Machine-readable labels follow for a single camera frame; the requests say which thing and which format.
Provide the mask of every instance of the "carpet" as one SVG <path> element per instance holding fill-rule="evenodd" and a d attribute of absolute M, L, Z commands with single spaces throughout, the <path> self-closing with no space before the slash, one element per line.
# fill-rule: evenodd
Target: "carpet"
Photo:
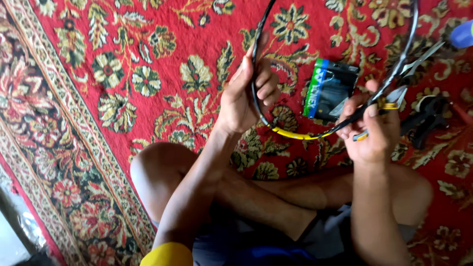
<path fill-rule="evenodd" d="M 155 235 L 130 181 L 130 162 L 153 142 L 202 150 L 219 96 L 251 45 L 267 1 L 2 0 L 0 170 L 40 225 L 48 254 L 65 265 L 138 265 Z M 471 0 L 421 1 L 411 56 L 473 18 Z M 279 74 L 268 116 L 285 130 L 320 132 L 302 117 L 317 57 L 361 68 L 357 88 L 396 60 L 408 1 L 276 1 L 263 54 Z M 446 46 L 415 74 L 400 115 L 424 95 L 472 113 L 473 50 Z M 435 198 L 409 243 L 413 265 L 473 263 L 473 140 L 451 111 L 423 151 L 403 137 L 395 163 L 426 176 Z M 259 180 L 351 164 L 335 135 L 299 141 L 248 131 L 232 157 Z"/>

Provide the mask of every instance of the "blue shorts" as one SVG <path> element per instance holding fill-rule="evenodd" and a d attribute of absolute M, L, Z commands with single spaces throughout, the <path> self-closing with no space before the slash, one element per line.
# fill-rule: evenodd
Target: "blue shorts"
<path fill-rule="evenodd" d="M 338 210 L 317 211 L 317 217 L 300 239 L 293 241 L 280 231 L 212 206 L 212 222 L 203 224 L 195 238 L 192 250 L 194 266 L 222 266 L 231 259 L 235 250 L 265 245 L 296 245 L 317 258 L 317 265 L 362 262 L 352 248 L 350 214 L 349 205 Z M 406 242 L 417 229 L 402 224 L 398 226 Z"/>

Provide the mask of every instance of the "yellow fabric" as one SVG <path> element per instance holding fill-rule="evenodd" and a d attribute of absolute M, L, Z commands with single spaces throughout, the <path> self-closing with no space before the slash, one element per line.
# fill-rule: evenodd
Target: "yellow fabric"
<path fill-rule="evenodd" d="M 169 242 L 149 252 L 140 265 L 192 266 L 192 252 L 181 243 Z"/>

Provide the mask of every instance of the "person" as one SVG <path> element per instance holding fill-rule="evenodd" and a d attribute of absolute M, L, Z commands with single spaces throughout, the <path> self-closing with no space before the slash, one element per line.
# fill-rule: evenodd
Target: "person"
<path fill-rule="evenodd" d="M 267 42 L 265 33 L 260 49 Z M 409 265 L 405 243 L 425 216 L 432 188 L 412 169 L 390 164 L 397 111 L 380 116 L 369 106 L 362 120 L 337 132 L 353 169 L 268 182 L 246 180 L 229 166 L 238 140 L 259 119 L 248 91 L 254 71 L 264 112 L 280 95 L 270 62 L 260 58 L 254 70 L 248 51 L 222 93 L 200 155 L 160 142 L 133 159 L 131 178 L 158 228 L 141 265 Z M 376 91 L 377 83 L 366 87 Z M 351 97 L 340 120 L 368 97 Z M 353 142 L 364 128 L 369 137 Z"/>

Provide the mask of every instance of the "hand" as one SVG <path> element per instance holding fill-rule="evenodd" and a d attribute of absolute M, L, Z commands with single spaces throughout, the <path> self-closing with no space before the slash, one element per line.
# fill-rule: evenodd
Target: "hand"
<path fill-rule="evenodd" d="M 268 43 L 269 35 L 263 32 L 258 44 L 257 58 Z M 224 128 L 229 133 L 244 133 L 260 119 L 253 106 L 251 93 L 251 80 L 253 78 L 252 65 L 253 46 L 243 57 L 240 67 L 230 79 L 228 86 L 222 93 L 220 100 L 220 114 L 216 125 Z M 263 113 L 267 112 L 279 98 L 280 91 L 277 87 L 279 77 L 271 72 L 271 63 L 262 58 L 259 60 L 258 77 L 256 78 L 257 96 Z"/>
<path fill-rule="evenodd" d="M 378 84 L 370 80 L 366 83 L 366 87 L 369 91 L 375 92 Z M 356 108 L 364 104 L 369 97 L 368 93 L 362 93 L 347 100 L 339 121 L 352 115 Z M 368 138 L 354 142 L 353 136 L 365 129 L 368 129 Z M 388 114 L 380 116 L 376 104 L 365 110 L 362 120 L 337 131 L 337 134 L 345 140 L 348 155 L 353 162 L 364 165 L 388 162 L 394 147 L 399 142 L 399 133 L 400 121 L 397 110 L 390 110 Z"/>

